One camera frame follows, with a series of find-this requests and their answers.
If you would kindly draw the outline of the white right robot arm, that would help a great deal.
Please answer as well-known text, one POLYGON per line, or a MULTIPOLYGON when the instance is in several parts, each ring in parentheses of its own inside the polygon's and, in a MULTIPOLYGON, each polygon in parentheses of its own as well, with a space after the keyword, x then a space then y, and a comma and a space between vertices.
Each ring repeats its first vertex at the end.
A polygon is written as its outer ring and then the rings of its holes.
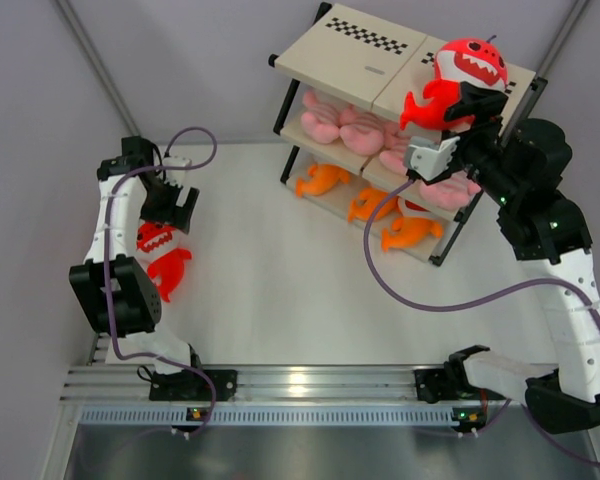
POLYGON ((550 434, 588 430, 600 426, 600 297, 584 214, 559 190, 572 149, 543 119, 523 119, 501 140, 506 102, 500 91, 460 84, 444 117, 474 122, 459 135, 451 164, 496 202, 500 231, 528 277, 518 287, 535 290, 557 365, 474 346, 449 357, 446 382, 460 397, 486 389, 515 400, 550 434))

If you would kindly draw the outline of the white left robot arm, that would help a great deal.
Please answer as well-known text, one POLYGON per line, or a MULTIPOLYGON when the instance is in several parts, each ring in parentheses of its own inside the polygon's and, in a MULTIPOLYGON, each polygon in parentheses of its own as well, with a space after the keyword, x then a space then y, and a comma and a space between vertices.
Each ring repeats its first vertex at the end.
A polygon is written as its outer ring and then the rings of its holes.
POLYGON ((95 231, 82 263, 70 268, 69 283, 91 328, 109 335, 119 360, 151 361, 190 400, 203 393, 206 376, 193 347, 161 324, 163 291, 174 272, 143 267, 136 254, 144 223, 165 236, 188 233, 199 191, 169 176, 194 164, 160 161, 157 152, 152 141, 129 136, 119 156, 101 162, 95 231))

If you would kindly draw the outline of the pink striped plush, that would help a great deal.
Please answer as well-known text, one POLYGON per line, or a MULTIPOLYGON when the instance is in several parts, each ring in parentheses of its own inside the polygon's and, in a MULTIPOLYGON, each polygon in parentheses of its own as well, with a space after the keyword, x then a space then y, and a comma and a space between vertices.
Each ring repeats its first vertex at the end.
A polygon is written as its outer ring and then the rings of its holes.
POLYGON ((305 110, 301 114, 300 123, 307 136, 323 145, 341 140, 348 146, 341 129, 344 121, 356 109, 354 104, 316 89, 304 93, 302 104, 305 110))
POLYGON ((464 172, 456 172, 449 179, 418 187, 420 196, 436 207, 455 210, 469 205, 481 187, 470 180, 464 172))
POLYGON ((385 135, 384 149, 379 154, 380 163, 389 171, 405 176, 407 167, 404 158, 411 136, 404 131, 387 133, 385 135))
POLYGON ((339 134, 344 145, 355 154, 364 156, 378 153, 385 146, 386 136, 397 128, 395 122, 353 105, 340 113, 339 121, 339 134))

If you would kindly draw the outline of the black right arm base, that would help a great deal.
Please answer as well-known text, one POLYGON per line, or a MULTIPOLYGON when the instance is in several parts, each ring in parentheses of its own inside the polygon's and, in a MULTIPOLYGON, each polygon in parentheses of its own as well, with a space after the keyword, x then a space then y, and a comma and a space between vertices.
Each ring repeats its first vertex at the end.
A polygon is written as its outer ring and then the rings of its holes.
POLYGON ((452 400, 504 400, 500 394, 469 386, 458 375, 444 368, 419 368, 414 371, 416 395, 429 404, 452 400))

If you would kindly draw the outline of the red shark plush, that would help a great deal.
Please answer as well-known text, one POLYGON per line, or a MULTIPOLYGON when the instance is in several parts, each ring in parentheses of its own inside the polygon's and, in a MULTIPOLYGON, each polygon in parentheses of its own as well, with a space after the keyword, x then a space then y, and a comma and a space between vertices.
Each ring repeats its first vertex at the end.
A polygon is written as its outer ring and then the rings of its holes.
POLYGON ((156 286, 161 300, 170 303, 180 286, 191 251, 181 245, 184 234, 166 224, 142 222, 136 234, 136 257, 156 286))
POLYGON ((409 91, 404 100, 399 128, 405 130, 413 123, 428 130, 450 130, 462 123, 471 124, 473 116, 445 120, 446 110, 461 98, 461 84, 493 91, 505 91, 508 69, 501 52, 493 44, 496 35, 487 40, 458 38, 442 46, 434 56, 434 79, 422 90, 428 103, 418 105, 409 91))

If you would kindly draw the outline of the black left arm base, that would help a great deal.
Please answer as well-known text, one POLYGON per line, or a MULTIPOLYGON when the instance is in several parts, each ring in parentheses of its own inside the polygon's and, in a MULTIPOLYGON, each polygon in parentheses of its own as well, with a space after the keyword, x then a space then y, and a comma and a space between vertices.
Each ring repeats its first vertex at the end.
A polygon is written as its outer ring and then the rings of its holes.
MULTIPOLYGON (((190 371, 164 375, 150 372, 144 368, 137 369, 138 376, 150 384, 149 399, 151 401, 194 401, 209 402, 212 390, 209 383, 190 371)), ((204 374, 215 387, 216 400, 220 402, 232 399, 237 390, 238 372, 233 369, 204 370, 204 374)))

